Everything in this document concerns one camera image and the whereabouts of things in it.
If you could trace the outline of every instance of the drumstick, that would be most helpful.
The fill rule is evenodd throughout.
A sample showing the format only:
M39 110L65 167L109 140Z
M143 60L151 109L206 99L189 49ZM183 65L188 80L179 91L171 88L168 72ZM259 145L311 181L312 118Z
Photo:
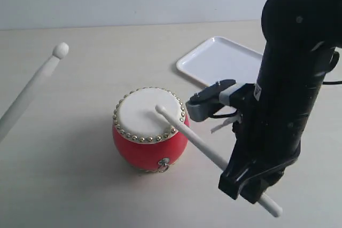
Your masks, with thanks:
M156 111L161 114L171 125L173 125L178 131L184 134L192 144L195 145L204 155L206 155L212 162L214 162L222 171L224 171L228 165L227 161L210 149L205 142L189 127L181 123L177 119L173 118L165 109L165 107L156 105ZM280 217L283 212L275 201L273 201L268 195L263 193L258 203L264 207L274 217Z
M52 75L58 65L58 62L66 57L68 51L69 46L66 43L56 45L53 49L52 55L36 71L9 109L1 117L0 143L32 102L39 87Z

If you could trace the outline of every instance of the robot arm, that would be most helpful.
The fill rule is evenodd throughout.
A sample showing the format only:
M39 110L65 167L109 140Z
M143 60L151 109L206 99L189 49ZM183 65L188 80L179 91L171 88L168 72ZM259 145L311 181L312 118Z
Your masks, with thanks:
M341 0L267 0L261 18L266 38L254 84L223 80L192 96L189 117L228 117L236 143L219 189L256 203L300 154L301 135L325 75L342 46ZM236 112L215 115L224 106Z

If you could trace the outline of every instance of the white tray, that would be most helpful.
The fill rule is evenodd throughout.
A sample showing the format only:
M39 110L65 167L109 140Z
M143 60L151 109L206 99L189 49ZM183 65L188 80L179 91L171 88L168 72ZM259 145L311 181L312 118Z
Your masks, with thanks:
M177 62L177 69L204 86L234 79L255 83L262 54L224 37L212 37Z

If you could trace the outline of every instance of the table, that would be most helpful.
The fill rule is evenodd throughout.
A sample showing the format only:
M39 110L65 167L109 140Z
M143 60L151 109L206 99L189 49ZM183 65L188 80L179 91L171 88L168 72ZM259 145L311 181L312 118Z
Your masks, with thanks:
M340 227L342 87L324 86L302 137L297 163L268 190L283 208L218 188L221 171L193 145L166 173L142 175L118 154L112 112L144 86L183 101L200 86L176 61L212 36L263 52L259 21L0 32L0 115L59 42L70 46L53 77L0 144L0 227ZM327 80L342 79L342 66ZM191 122L227 159L235 143L222 121Z

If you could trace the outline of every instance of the label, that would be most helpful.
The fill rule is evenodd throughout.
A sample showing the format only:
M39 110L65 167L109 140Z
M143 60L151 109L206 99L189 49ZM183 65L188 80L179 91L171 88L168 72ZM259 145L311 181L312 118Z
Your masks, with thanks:
M261 87L256 83L255 89L254 89L254 97L256 98L257 101L259 101L260 95L261 95Z

